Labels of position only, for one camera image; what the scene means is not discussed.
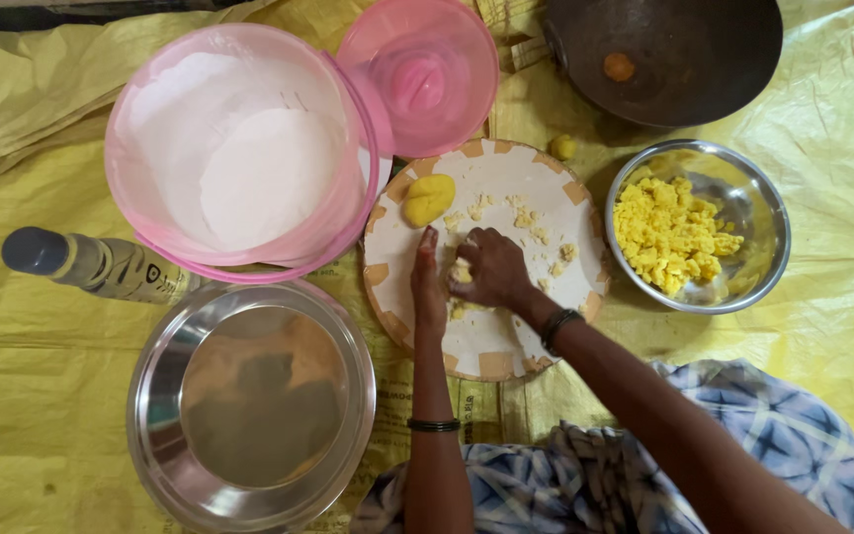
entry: black bangle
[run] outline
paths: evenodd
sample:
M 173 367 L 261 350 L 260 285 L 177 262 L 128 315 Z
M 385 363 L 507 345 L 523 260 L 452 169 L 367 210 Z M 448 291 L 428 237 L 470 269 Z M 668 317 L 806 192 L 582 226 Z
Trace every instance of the black bangle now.
M 456 432 L 460 430 L 460 420 L 418 421 L 417 419 L 408 419 L 407 428 L 415 432 Z
M 552 338 L 559 332 L 563 324 L 573 319 L 582 319 L 582 316 L 576 310 L 558 310 L 552 313 L 552 317 L 546 321 L 546 326 L 543 327 L 543 349 L 546 349 L 546 352 L 557 356 L 552 348 Z

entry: yellow dough ball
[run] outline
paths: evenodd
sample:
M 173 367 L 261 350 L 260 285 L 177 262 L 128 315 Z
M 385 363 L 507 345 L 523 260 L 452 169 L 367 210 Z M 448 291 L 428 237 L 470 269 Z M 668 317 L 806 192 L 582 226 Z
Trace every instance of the yellow dough ball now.
M 578 147 L 579 144 L 572 140 L 571 136 L 563 134 L 552 139 L 550 152 L 552 152 L 553 158 L 564 162 L 565 160 L 572 159 L 572 156 L 575 156 L 575 149 Z
M 423 228 L 443 215 L 454 203 L 457 186 L 445 174 L 432 174 L 418 178 L 407 190 L 404 216 L 415 228 Z

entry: oil bottle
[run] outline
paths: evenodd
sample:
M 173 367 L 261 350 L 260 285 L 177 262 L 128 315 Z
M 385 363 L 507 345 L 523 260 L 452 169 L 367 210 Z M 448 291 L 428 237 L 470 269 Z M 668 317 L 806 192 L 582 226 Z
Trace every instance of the oil bottle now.
M 149 248 L 115 238 L 62 235 L 19 228 L 2 243 L 2 261 L 21 273 L 80 287 L 105 298 L 173 305 L 200 285 L 200 277 Z

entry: blue patterned dress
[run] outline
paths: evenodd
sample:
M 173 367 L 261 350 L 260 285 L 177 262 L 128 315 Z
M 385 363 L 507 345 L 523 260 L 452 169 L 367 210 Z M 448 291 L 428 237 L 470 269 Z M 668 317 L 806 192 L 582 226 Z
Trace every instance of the blue patterned dress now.
M 773 475 L 854 531 L 854 435 L 816 396 L 744 360 L 653 364 Z M 691 504 L 628 431 L 566 421 L 546 447 L 463 447 L 476 532 L 703 533 Z M 353 534 L 403 531 L 406 464 L 374 482 Z

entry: hand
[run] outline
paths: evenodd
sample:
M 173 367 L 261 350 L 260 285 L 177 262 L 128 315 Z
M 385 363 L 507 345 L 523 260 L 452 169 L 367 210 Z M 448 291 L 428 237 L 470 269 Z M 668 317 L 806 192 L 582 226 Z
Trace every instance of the hand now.
M 443 335 L 447 330 L 447 297 L 440 288 L 436 273 L 436 230 L 424 229 L 411 273 L 414 294 L 414 316 L 417 330 L 428 329 Z
M 457 247 L 457 258 L 470 263 L 470 283 L 450 282 L 455 297 L 484 306 L 506 307 L 516 311 L 535 291 L 526 271 L 523 249 L 493 228 L 473 228 L 467 240 Z

